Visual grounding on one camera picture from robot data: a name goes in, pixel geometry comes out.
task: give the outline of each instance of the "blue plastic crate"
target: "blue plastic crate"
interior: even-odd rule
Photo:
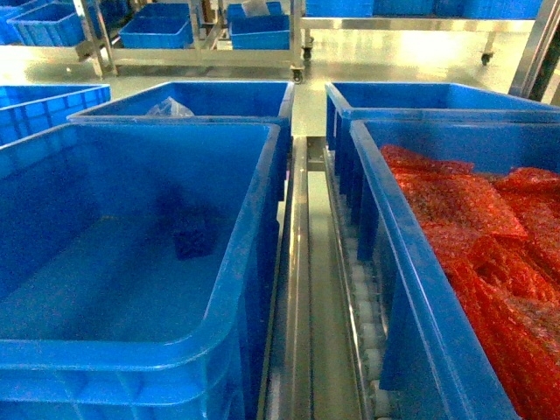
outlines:
[[[436,16],[442,18],[462,18],[465,15],[466,0],[436,0]]]
[[[360,119],[560,122],[560,108],[450,83],[327,83],[326,138],[335,170],[349,165],[350,122]],[[342,175],[341,191],[349,179]]]
[[[184,18],[189,19],[189,5],[186,3],[149,3],[135,18]]]
[[[75,8],[63,3],[45,6],[8,20],[26,46],[77,46],[84,38]]]
[[[472,19],[534,19],[542,0],[466,0],[465,17]]]
[[[371,18],[378,0],[307,0],[308,18]]]
[[[352,197],[361,259],[374,262],[391,314],[381,388],[399,392],[401,418],[517,419],[438,259],[379,148],[465,160],[476,172],[560,171],[560,125],[352,123]]]
[[[18,33],[8,24],[8,20],[24,14],[44,4],[44,0],[0,0],[0,46],[19,41]]]
[[[282,4],[280,2],[267,2],[266,5],[269,8],[271,15],[277,16],[284,14],[282,11]],[[247,16],[245,16],[245,12],[243,11],[243,7],[240,3],[231,3],[227,7],[227,21],[229,23],[232,23],[236,19],[244,18],[247,18]]]
[[[134,121],[174,121],[180,117],[146,115],[168,97],[188,107],[200,123],[269,123],[280,126],[283,161],[291,148],[291,111],[294,84],[286,81],[181,81],[151,87],[128,98],[112,101],[70,115],[74,123],[114,123]]]
[[[68,124],[0,150],[0,418],[255,418],[277,136]],[[176,256],[188,214],[206,256]]]
[[[17,8],[0,7],[0,46],[7,46],[19,41],[18,33],[7,22],[8,19],[17,15]]]
[[[289,50],[290,16],[236,19],[229,26],[235,50]]]
[[[135,17],[119,34],[125,48],[178,50],[193,43],[191,21],[185,17]]]
[[[57,0],[57,2],[68,4],[74,7],[74,3],[72,0]],[[103,20],[105,22],[105,25],[107,26],[115,26],[130,13],[130,5],[128,0],[100,0],[99,3],[101,14],[103,15]],[[87,0],[87,4],[90,5],[89,13],[94,21],[97,35],[101,36],[101,28],[99,26],[97,16],[95,15],[93,0]]]
[[[109,85],[0,86],[0,145],[48,130],[111,99]]]
[[[375,0],[376,16],[424,16],[434,11],[434,0]]]

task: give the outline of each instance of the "metal shelf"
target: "metal shelf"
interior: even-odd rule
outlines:
[[[533,20],[473,20],[434,17],[302,17],[303,29],[359,31],[531,32]]]
[[[88,59],[93,53],[94,46],[90,41],[71,47],[0,45],[0,56],[4,60],[75,64]]]

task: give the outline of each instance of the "plastic wrap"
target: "plastic wrap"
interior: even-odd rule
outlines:
[[[179,117],[189,117],[194,116],[194,113],[187,108],[185,105],[175,101],[170,96],[165,100],[161,101],[158,105],[150,108],[147,116],[179,116]]]
[[[511,208],[492,185],[473,175],[396,173],[421,225],[459,225],[485,235],[526,238]]]
[[[519,168],[494,182],[500,191],[517,193],[560,193],[560,175],[537,168]]]
[[[474,168],[474,164],[466,162],[432,160],[392,144],[381,147],[381,154],[393,172],[415,171],[467,175]]]
[[[241,3],[241,7],[247,18],[255,18],[257,16],[268,16],[270,14],[269,6],[266,0],[248,0]]]

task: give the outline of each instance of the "metal rack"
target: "metal rack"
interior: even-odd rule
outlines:
[[[191,10],[194,36],[192,48],[185,50],[126,49],[122,48],[118,34],[108,33],[99,1],[93,1],[95,13],[101,27],[101,39],[95,30],[87,7],[87,0],[73,0],[78,11],[86,40],[76,47],[35,47],[23,45],[0,46],[0,55],[7,60],[31,60],[46,63],[75,64],[89,60],[99,77],[117,74],[120,66],[190,66],[190,67],[279,67],[289,68],[295,82],[304,78],[305,63],[312,51],[311,30],[359,30],[359,31],[445,31],[445,32],[488,32],[489,38],[482,54],[483,64],[492,58],[492,45],[497,32],[531,32],[530,20],[471,20],[432,17],[371,17],[371,18],[327,18],[305,17],[304,0],[290,1],[290,50],[223,50],[218,42],[227,34],[227,13],[223,0],[218,2],[217,17],[212,23],[204,23],[207,34],[200,36],[199,18],[196,11],[201,0],[186,0]],[[135,11],[145,0],[132,0]],[[539,19],[550,7],[542,7]]]

